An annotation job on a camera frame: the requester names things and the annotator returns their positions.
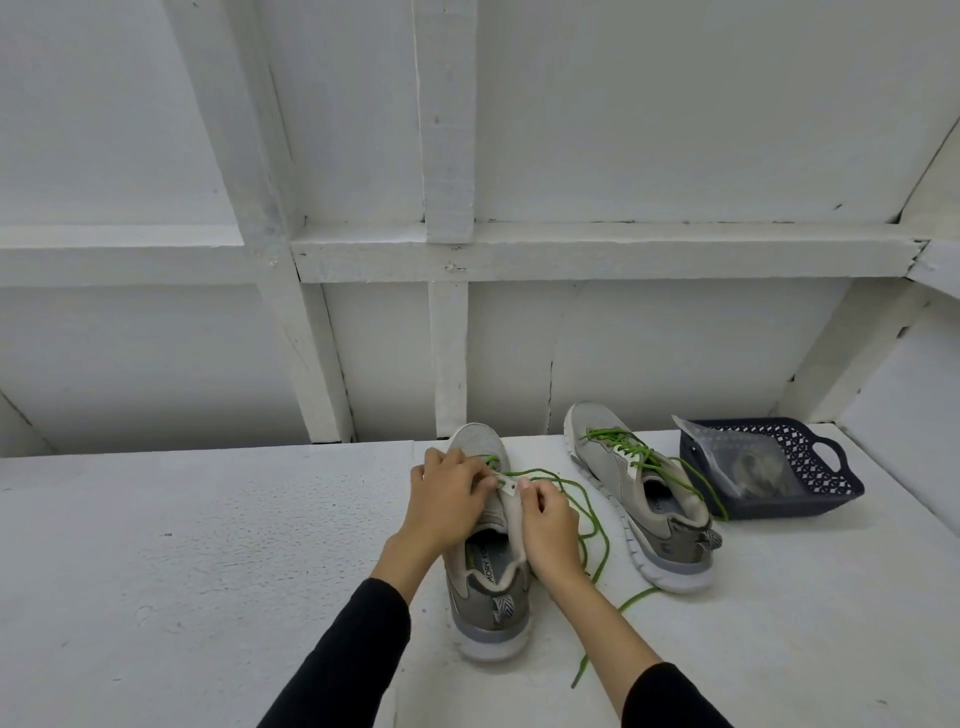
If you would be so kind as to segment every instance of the shoelace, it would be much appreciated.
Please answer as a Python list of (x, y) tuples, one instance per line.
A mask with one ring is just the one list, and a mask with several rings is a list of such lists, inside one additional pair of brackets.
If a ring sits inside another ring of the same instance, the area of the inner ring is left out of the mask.
[[(700, 500), (704, 500), (704, 494), (702, 494), (689, 483), (680, 480), (678, 477), (672, 474), (667, 468), (664, 467), (662, 461), (657, 456), (656, 451), (629, 430), (623, 429), (622, 427), (589, 429), (587, 430), (587, 434), (580, 439), (590, 440), (594, 443), (604, 445), (610, 450), (618, 451), (627, 456), (630, 466), (632, 468), (636, 468), (637, 472), (641, 475), (645, 470), (653, 471), (663, 478), (664, 482), (669, 481), (671, 483), (676, 483), (680, 487), (688, 490)], [(704, 485), (707, 486), (707, 490), (710, 493), (710, 496), (713, 498), (713, 502), (717, 504), (717, 509), (720, 511), (720, 516), (718, 518), (721, 521), (730, 520), (730, 517), (727, 514), (727, 509), (720, 501), (720, 498), (717, 497), (716, 491), (713, 490), (713, 486), (709, 484), (709, 481), (703, 476), (702, 473), (700, 473), (700, 471), (686, 462), (682, 457), (671, 457), (667, 459), (673, 460), (676, 463), (680, 463), (680, 465), (686, 468), (688, 473), (693, 473), (700, 478)], [(719, 538), (719, 534), (715, 534), (713, 531), (709, 531), (708, 533)], [(708, 547), (709, 544), (713, 543), (712, 538), (709, 538), (710, 540), (707, 541)]]
[[(552, 481), (560, 489), (560, 492), (566, 496), (567, 500), (570, 501), (570, 505), (576, 508), (582, 515), (587, 517), (588, 521), (590, 521), (590, 526), (591, 526), (590, 532), (585, 534), (582, 533), (577, 536), (577, 541), (580, 545), (580, 566), (584, 570), (584, 572), (587, 574), (587, 576), (590, 577), (590, 583), (593, 585), (596, 585), (597, 581), (600, 580), (600, 574), (603, 573), (603, 569), (607, 565), (607, 560), (610, 558), (610, 537), (607, 536), (607, 531), (604, 530), (603, 524), (600, 522), (600, 519), (597, 518), (596, 512), (593, 510), (593, 504), (590, 502), (590, 496), (587, 493), (587, 489), (583, 485), (578, 483), (576, 480), (567, 480), (566, 478), (562, 478), (556, 473), (552, 473), (551, 471), (544, 470), (543, 468), (531, 468), (528, 471), (519, 471), (517, 473), (502, 472), (498, 470), (493, 464), (494, 462), (495, 463), (500, 462), (500, 458), (497, 457), (496, 455), (486, 455), (484, 456), (484, 461), (487, 463), (487, 465), (490, 468), (492, 468), (493, 470), (495, 470), (497, 473), (501, 475), (505, 475), (506, 477), (519, 478), (524, 475), (532, 475), (533, 479), (535, 480)], [(582, 505), (575, 497), (573, 497), (572, 494), (568, 493), (566, 490), (567, 486), (571, 486), (573, 488), (576, 488), (578, 491), (580, 491), (580, 494), (584, 497), (584, 501), (586, 502), (587, 505), (586, 506)], [(587, 561), (588, 561), (587, 541), (595, 537), (597, 534), (599, 534), (600, 537), (603, 539), (603, 548), (604, 548), (603, 558), (600, 559), (600, 564), (597, 566), (593, 574), (590, 574), (589, 570), (587, 569)], [(660, 592), (660, 591), (662, 591), (660, 587), (650, 587), (649, 589), (645, 589), (639, 594), (633, 595), (629, 599), (627, 599), (625, 602), (623, 602), (623, 604), (617, 607), (616, 611), (623, 614), (624, 611), (626, 611), (631, 606), (639, 602), (645, 596), (649, 596), (654, 592)], [(570, 683), (570, 688), (573, 689), (577, 687), (577, 683), (579, 683), (580, 678), (584, 676), (584, 673), (587, 671), (587, 666), (589, 664), (590, 664), (590, 658), (585, 654), (580, 661), (580, 666), (577, 669), (577, 674), (573, 678), (573, 682)]]

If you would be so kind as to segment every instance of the left hand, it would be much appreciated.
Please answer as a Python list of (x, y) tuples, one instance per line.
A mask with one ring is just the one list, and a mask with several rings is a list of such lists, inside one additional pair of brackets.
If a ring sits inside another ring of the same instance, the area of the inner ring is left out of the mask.
[(397, 536), (415, 540), (435, 560), (470, 535), (496, 485), (483, 458), (429, 449), (410, 471), (410, 504)]

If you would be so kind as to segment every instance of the shoe sole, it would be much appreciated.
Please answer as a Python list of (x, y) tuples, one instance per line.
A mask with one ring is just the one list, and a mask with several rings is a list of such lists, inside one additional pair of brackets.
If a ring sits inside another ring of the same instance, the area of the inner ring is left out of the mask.
[(566, 411), (566, 417), (564, 417), (564, 439), (566, 440), (566, 449), (570, 455), (570, 460), (573, 461), (577, 470), (583, 474), (590, 484), (610, 501), (613, 510), (616, 511), (616, 515), (620, 518), (620, 523), (623, 526), (623, 533), (627, 538), (627, 548), (630, 551), (630, 560), (634, 562), (634, 566), (636, 570), (640, 572), (640, 575), (655, 587), (660, 587), (665, 592), (672, 592), (673, 594), (694, 594), (695, 592), (702, 592), (713, 586), (713, 566), (700, 573), (676, 573), (675, 571), (668, 571), (654, 564), (647, 558), (647, 555), (643, 552), (643, 546), (641, 546), (637, 540), (637, 534), (630, 527), (630, 516), (627, 515), (620, 501), (604, 487), (603, 483), (601, 483), (587, 467), (587, 464), (577, 455), (576, 435), (573, 433), (572, 414), (573, 407), (570, 407), (570, 409)]
[(454, 644), (456, 644), (457, 649), (460, 650), (460, 654), (468, 660), (472, 660), (475, 663), (500, 663), (515, 657), (523, 651), (523, 648), (530, 642), (532, 625), (533, 621), (528, 619), (526, 626), (523, 627), (523, 631), (520, 632), (520, 634), (512, 640), (507, 640), (502, 643), (479, 643), (476, 640), (472, 640), (457, 629), (457, 625), (453, 621), (450, 623), (450, 632), (453, 635)]

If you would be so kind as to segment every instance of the white shelf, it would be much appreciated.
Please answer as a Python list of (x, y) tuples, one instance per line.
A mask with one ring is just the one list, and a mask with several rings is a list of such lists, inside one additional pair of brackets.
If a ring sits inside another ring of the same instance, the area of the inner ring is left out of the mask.
[[(734, 725), (955, 724), (960, 545), (836, 427), (815, 429), (867, 495), (818, 519), (720, 524), (715, 589), (628, 617)], [(676, 451), (675, 431), (643, 436)], [(506, 443), (515, 469), (580, 479), (559, 436)], [(5, 724), (252, 724), (370, 572), (428, 445), (0, 460)], [(644, 582), (592, 500), (612, 536), (600, 586), (622, 601)], [(616, 724), (592, 670), (569, 689), (581, 648), (539, 585), (534, 639), (505, 666), (462, 661), (447, 609), (435, 567), (398, 726)]]

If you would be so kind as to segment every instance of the clear plastic bag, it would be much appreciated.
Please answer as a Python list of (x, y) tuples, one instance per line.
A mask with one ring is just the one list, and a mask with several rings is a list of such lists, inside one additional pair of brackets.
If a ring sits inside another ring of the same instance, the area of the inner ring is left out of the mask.
[(704, 473), (727, 496), (771, 498), (805, 496), (806, 488), (794, 475), (774, 438), (753, 432), (720, 430), (696, 425), (679, 417), (674, 423), (690, 436), (706, 457)]

